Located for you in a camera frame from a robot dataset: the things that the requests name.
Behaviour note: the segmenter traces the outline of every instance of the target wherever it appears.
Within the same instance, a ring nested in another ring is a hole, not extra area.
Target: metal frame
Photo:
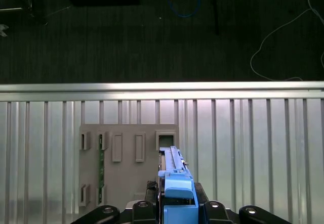
[[[14,11],[24,11],[27,10],[30,16],[35,19],[40,24],[46,24],[45,19],[37,14],[34,10],[34,0],[28,0],[28,3],[26,3],[24,0],[15,0],[20,4],[20,7],[18,8],[6,8],[6,9],[0,9],[0,12],[14,12]]]
[[[0,102],[324,98],[324,82],[180,82],[0,85]]]

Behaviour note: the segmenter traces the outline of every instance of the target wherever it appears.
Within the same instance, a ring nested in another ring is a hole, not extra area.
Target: rectangular slot
[[[176,132],[171,130],[157,130],[155,132],[155,149],[160,150],[160,147],[176,146]]]
[[[80,133],[80,149],[81,150],[88,150],[90,148],[90,132],[81,132]]]
[[[90,202],[90,185],[82,185],[80,188],[79,206],[87,206]]]
[[[159,144],[160,147],[174,146],[173,136],[159,136],[158,144]]]
[[[101,188],[97,188],[97,206],[105,204],[105,185]]]
[[[106,150],[108,148],[108,132],[100,131],[97,133],[97,149]]]
[[[137,133],[135,135],[135,144],[136,144],[136,162],[145,161],[145,133]]]
[[[85,148],[85,134],[81,134],[81,149]]]
[[[112,135],[112,161],[121,162],[123,154],[123,134],[114,133]]]

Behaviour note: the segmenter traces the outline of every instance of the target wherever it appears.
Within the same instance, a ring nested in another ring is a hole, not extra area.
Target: blue plastic part
[[[198,200],[193,177],[184,165],[180,151],[172,146],[160,148],[164,152],[166,170],[158,176],[165,178],[165,198],[190,199],[191,205],[165,205],[164,224],[198,224]]]

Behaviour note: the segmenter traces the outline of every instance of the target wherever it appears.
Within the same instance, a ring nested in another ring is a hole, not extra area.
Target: gray plastic panel
[[[155,181],[160,136],[171,136],[179,147],[179,127],[174,124],[83,124],[88,148],[79,151],[79,206],[85,214],[98,205],[109,204],[120,211],[133,200],[145,198],[146,182]],[[99,134],[106,141],[104,187],[99,203]],[[81,145],[86,140],[80,138]]]

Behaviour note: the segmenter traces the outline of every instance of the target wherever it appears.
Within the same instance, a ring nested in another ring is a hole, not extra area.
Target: white cable
[[[312,9],[312,11],[315,13],[315,15],[319,17],[319,19],[321,20],[322,24],[324,25],[324,19],[320,16],[320,14],[318,13],[318,11],[315,10],[315,9],[311,6],[311,4],[310,4],[310,0],[307,0],[307,1],[308,1],[308,5],[309,5],[309,7]]]
[[[275,80],[275,79],[271,79],[271,78],[269,78],[269,77],[266,77],[266,76],[263,76],[263,75],[261,75],[260,73],[258,73],[254,68],[253,68],[253,64],[252,64],[252,61],[253,61],[253,58],[261,51],[261,49],[262,49],[262,46],[263,46],[263,43],[266,41],[266,39],[269,37],[269,36],[271,36],[273,33],[275,33],[275,32],[277,32],[278,30],[280,30],[281,28],[283,28],[283,27],[285,27],[285,26],[287,26],[287,25],[289,25],[289,24],[291,24],[291,23],[293,23],[294,21],[296,21],[299,17],[301,17],[304,13],[306,13],[306,12],[308,12],[308,11],[310,11],[310,10],[312,10],[318,17],[319,17],[319,19],[321,20],[321,22],[322,22],[322,24],[324,25],[324,19],[320,16],[320,14],[318,13],[318,11],[317,10],[315,10],[312,6],[311,6],[311,4],[310,4],[310,0],[308,0],[308,5],[309,5],[309,9],[306,9],[304,12],[302,12],[301,14],[299,14],[296,18],[294,18],[293,20],[291,20],[290,22],[288,22],[288,23],[285,23],[284,25],[282,25],[282,26],[280,26],[280,27],[278,27],[277,29],[275,29],[274,31],[272,31],[271,33],[269,33],[263,40],[262,40],[262,42],[261,42],[261,44],[260,44],[260,47],[259,47],[259,49],[252,55],[252,57],[251,57],[251,59],[250,59],[250,68],[252,69],[252,71],[255,73],[255,74],[257,74],[258,76],[261,76],[261,77],[263,77],[263,78],[265,78],[265,79],[267,79],[267,80],[270,80],[270,81],[281,81],[281,80]],[[321,61],[321,63],[322,63],[322,66],[323,66],[323,68],[324,68],[324,63],[323,63],[323,55],[324,55],[324,52],[323,52],[323,54],[322,54],[322,56],[321,56],[321,58],[320,58],[320,61]],[[297,76],[295,76],[295,77],[291,77],[291,78],[288,78],[288,79],[285,79],[284,81],[289,81],[289,80],[292,80],[292,79],[299,79],[299,80],[303,80],[303,79],[301,79],[300,77],[297,77]]]
[[[64,11],[64,10],[66,10],[66,9],[69,9],[70,7],[72,7],[72,5],[71,5],[71,6],[68,6],[68,7],[65,7],[65,8],[62,8],[62,9],[60,9],[60,10],[57,10],[57,11],[55,11],[55,12],[49,13],[49,14],[47,14],[47,15],[44,16],[44,17],[47,18],[47,17],[49,17],[49,16],[51,16],[51,15],[54,15],[54,14],[57,14],[57,13],[59,13],[59,12],[62,12],[62,11]]]
[[[323,66],[323,68],[324,68],[323,56],[324,56],[324,51],[323,51],[322,56],[320,57],[320,62],[322,63],[322,66]]]
[[[253,68],[253,64],[252,64],[252,61],[253,61],[253,58],[261,51],[261,49],[262,49],[262,46],[263,46],[263,43],[264,43],[264,41],[268,38],[268,37],[270,37],[270,35],[272,35],[273,33],[275,33],[275,32],[277,32],[279,29],[281,29],[281,28],[283,28],[283,27],[285,27],[285,26],[287,26],[287,25],[289,25],[289,24],[291,24],[291,23],[293,23],[295,20],[297,20],[299,17],[301,17],[304,13],[306,13],[306,12],[308,12],[308,11],[310,11],[311,10],[311,8],[309,8],[309,9],[307,9],[307,10],[305,10],[304,12],[302,12],[301,14],[299,14],[296,18],[294,18],[293,20],[291,20],[290,22],[288,22],[288,23],[285,23],[284,25],[282,25],[282,26],[280,26],[279,28],[276,28],[274,31],[272,31],[271,33],[269,33],[263,40],[262,40],[262,42],[261,42],[261,44],[260,44],[260,48],[252,55],[252,57],[251,57],[251,59],[250,59],[250,67],[251,67],[251,69],[252,69],[252,71],[255,73],[255,74],[257,74],[258,76],[261,76],[261,77],[263,77],[263,78],[265,78],[265,79],[267,79],[267,80],[270,80],[270,81],[280,81],[280,80],[274,80],[274,79],[271,79],[271,78],[269,78],[269,77],[266,77],[266,76],[263,76],[263,75],[261,75],[260,73],[258,73],[254,68]],[[284,81],[289,81],[289,80],[292,80],[292,79],[299,79],[299,80],[303,80],[303,79],[301,79],[300,77],[291,77],[291,78],[288,78],[288,79],[286,79],[286,80],[284,80]]]

